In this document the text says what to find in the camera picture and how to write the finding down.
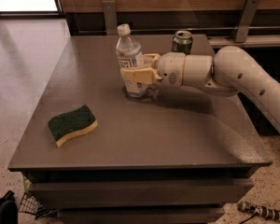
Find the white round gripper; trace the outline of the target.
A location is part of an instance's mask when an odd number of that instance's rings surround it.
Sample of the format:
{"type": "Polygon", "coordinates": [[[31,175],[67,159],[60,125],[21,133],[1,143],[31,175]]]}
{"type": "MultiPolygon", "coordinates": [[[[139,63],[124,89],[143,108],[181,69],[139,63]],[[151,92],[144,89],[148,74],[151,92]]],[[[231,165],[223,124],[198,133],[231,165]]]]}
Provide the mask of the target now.
{"type": "Polygon", "coordinates": [[[147,68],[126,68],[123,77],[127,81],[153,84],[161,80],[164,86],[180,87],[182,85],[183,66],[186,55],[181,52],[169,52],[162,56],[158,53],[143,55],[147,68]]]}

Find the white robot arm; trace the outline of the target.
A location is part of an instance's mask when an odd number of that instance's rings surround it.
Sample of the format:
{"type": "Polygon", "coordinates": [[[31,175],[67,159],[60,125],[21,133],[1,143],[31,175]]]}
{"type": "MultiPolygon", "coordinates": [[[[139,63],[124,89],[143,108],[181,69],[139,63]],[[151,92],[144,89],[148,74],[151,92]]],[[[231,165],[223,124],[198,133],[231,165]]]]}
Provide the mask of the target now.
{"type": "Polygon", "coordinates": [[[194,87],[218,96],[240,92],[280,133],[280,83],[243,49],[227,46],[213,56],[150,53],[145,61],[148,62],[145,68],[121,69],[123,78],[147,85],[194,87]]]}

